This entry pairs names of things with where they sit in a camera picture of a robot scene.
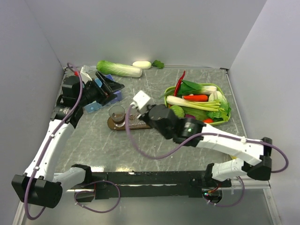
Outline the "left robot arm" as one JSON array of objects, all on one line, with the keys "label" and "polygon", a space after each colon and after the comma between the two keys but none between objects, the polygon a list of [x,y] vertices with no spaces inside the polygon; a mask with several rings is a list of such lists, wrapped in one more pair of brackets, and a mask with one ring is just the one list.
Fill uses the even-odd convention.
[{"label": "left robot arm", "polygon": [[64,79],[46,136],[36,156],[22,175],[15,175],[12,179],[12,186],[26,210],[31,204],[54,208],[65,191],[76,185],[81,188],[92,185],[90,166],[75,164],[61,175],[55,176],[56,164],[83,115],[84,107],[93,102],[106,105],[123,88],[123,84],[100,72],[96,73],[95,79],[88,81],[83,81],[77,74]]}]

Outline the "frosted clear glass cup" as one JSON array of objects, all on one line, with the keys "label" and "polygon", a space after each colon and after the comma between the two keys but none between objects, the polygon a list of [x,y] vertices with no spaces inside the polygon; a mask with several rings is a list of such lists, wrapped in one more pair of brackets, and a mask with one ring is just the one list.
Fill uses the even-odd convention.
[{"label": "frosted clear glass cup", "polygon": [[125,109],[123,106],[114,105],[109,109],[109,116],[118,128],[125,125]]}]

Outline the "clear textured plastic holder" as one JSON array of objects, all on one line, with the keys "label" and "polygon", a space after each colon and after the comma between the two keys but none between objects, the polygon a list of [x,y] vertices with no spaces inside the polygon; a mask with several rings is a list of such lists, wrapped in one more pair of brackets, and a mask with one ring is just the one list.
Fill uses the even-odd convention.
[{"label": "clear textured plastic holder", "polygon": [[147,124],[138,119],[139,114],[138,113],[133,113],[129,115],[129,128],[130,129],[142,129],[146,128]]}]

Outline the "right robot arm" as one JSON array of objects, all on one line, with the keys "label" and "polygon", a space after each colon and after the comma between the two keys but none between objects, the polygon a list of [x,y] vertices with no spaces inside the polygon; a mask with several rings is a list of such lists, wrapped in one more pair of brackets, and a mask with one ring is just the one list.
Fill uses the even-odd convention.
[{"label": "right robot arm", "polygon": [[204,179],[208,186],[215,187],[228,178],[244,175],[260,181],[270,179],[270,138],[248,139],[192,118],[180,119],[165,105],[148,105],[138,112],[142,121],[179,146],[207,148],[235,157],[231,161],[207,165]]}]

